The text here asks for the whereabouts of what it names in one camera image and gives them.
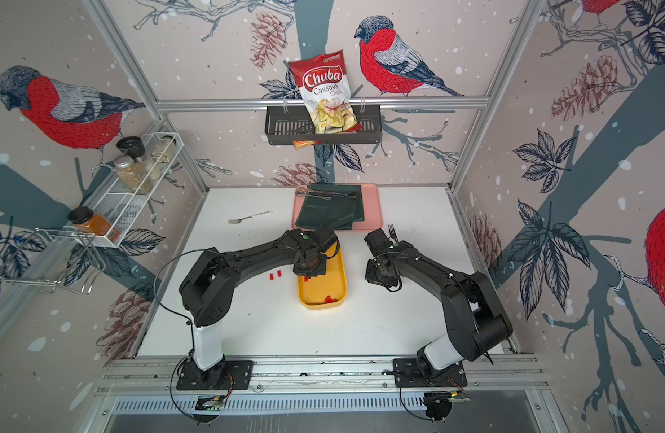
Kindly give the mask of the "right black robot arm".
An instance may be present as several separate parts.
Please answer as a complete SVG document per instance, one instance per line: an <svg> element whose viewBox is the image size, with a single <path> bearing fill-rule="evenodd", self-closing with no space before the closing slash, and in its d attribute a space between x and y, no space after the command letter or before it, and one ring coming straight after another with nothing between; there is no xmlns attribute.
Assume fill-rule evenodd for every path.
<svg viewBox="0 0 665 433"><path fill-rule="evenodd" d="M466 274L422 254L394 232L377 229L364 238L372 258L365 280L398 292L405 279L433 295L442 305L445 331L417 351L422 375L442 372L462 361L487 356L513 334L513 326L486 274Z"/></svg>

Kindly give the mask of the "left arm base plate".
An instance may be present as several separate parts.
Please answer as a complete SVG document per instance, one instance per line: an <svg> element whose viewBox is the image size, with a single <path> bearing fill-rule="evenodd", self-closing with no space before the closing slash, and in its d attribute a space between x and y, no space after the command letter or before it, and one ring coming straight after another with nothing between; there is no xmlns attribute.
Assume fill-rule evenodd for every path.
<svg viewBox="0 0 665 433"><path fill-rule="evenodd" d="M219 361L203 371L193 359L179 365L177 389L179 391L247 390L251 381L252 361Z"/></svg>

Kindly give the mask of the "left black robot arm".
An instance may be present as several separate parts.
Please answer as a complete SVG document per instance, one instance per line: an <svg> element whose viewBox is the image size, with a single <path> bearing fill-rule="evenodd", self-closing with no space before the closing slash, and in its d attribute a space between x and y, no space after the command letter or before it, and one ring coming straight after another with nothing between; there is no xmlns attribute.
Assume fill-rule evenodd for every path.
<svg viewBox="0 0 665 433"><path fill-rule="evenodd" d="M330 248L340 249L335 232L293 229L282 236L244 250L220 252L209 248L179 285L179 294L190 313L193 349L189 357L200 373L211 372L224 362L221 321L229 312L237 287L250 279L290 265L297 276L324 275L332 259Z"/></svg>

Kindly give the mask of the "yellow plastic storage box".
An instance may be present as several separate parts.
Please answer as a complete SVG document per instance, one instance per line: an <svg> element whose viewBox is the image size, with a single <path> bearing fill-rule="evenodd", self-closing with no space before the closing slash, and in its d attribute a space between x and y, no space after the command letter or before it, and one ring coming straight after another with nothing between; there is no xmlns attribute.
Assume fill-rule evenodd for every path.
<svg viewBox="0 0 665 433"><path fill-rule="evenodd" d="M332 255L332 259L326 264L325 275L314 278L298 276L298 299L300 303L309 310L325 310L340 306L348 294L348 283L343 261L342 249L336 253L335 248L331 247L327 254ZM338 301L325 303L327 296L336 297Z"/></svg>

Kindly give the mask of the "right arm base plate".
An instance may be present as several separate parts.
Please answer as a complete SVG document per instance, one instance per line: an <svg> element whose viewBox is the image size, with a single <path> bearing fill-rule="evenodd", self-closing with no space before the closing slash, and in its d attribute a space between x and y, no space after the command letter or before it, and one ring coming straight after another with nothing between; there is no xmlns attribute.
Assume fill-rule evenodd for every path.
<svg viewBox="0 0 665 433"><path fill-rule="evenodd" d="M462 389L468 384L462 363L450 364L442 370L435 370L431 364L420 358L394 358L391 373L397 388Z"/></svg>

